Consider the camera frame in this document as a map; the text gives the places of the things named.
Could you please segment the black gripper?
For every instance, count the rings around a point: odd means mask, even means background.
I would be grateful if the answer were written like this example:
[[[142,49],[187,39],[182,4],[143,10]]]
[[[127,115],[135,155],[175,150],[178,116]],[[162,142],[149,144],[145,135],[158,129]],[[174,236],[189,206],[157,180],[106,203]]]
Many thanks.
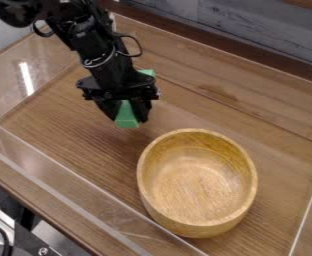
[[[78,82],[83,97],[96,101],[106,116],[115,120],[120,111],[122,101],[131,100],[135,117],[142,123],[149,121],[153,102],[159,99],[157,79],[134,67],[127,51],[111,49],[96,54],[79,51],[83,67],[91,75]]]

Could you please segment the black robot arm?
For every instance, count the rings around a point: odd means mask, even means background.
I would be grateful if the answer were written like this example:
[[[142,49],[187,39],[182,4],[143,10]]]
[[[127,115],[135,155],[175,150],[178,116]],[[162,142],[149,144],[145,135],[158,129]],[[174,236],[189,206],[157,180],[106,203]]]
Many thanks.
[[[44,38],[58,36],[90,71],[78,81],[84,99],[115,122],[149,121],[161,97],[155,73],[135,68],[134,60],[143,53],[128,50],[130,35],[115,30],[111,13],[98,0],[0,0],[0,20],[16,28],[46,22],[51,31],[34,32]]]

